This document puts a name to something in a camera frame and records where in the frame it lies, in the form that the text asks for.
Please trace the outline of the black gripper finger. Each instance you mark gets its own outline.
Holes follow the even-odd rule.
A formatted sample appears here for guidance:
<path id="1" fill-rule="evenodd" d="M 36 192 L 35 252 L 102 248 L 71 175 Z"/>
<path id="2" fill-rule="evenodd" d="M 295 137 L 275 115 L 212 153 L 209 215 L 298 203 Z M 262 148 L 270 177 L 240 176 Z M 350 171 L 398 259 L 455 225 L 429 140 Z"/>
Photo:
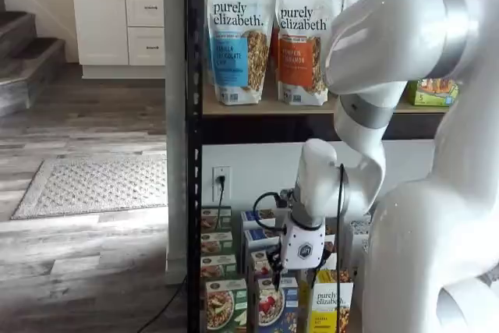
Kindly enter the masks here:
<path id="1" fill-rule="evenodd" d="M 313 269 L 312 272 L 312 284 L 311 284 L 312 286 L 314 286 L 315 284 L 318 271 L 327 263 L 329 257 L 330 257 L 330 250 L 325 246 L 320 259 L 320 263 Z"/>
<path id="2" fill-rule="evenodd" d="M 281 282 L 281 273 L 284 269 L 281 262 L 280 246 L 273 246 L 267 250 L 267 262 L 271 268 L 272 285 L 274 286 L 274 289 L 278 291 Z"/>

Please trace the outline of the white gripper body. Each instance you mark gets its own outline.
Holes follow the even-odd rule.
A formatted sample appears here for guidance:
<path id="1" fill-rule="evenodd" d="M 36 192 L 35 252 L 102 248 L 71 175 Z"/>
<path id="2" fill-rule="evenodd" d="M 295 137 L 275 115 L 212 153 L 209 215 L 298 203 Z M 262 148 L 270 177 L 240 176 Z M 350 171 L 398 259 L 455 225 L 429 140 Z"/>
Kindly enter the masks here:
<path id="1" fill-rule="evenodd" d="M 289 271 L 317 267 L 324 251 L 325 222 L 316 228 L 303 228 L 285 219 L 284 229 L 280 237 L 282 267 Z"/>

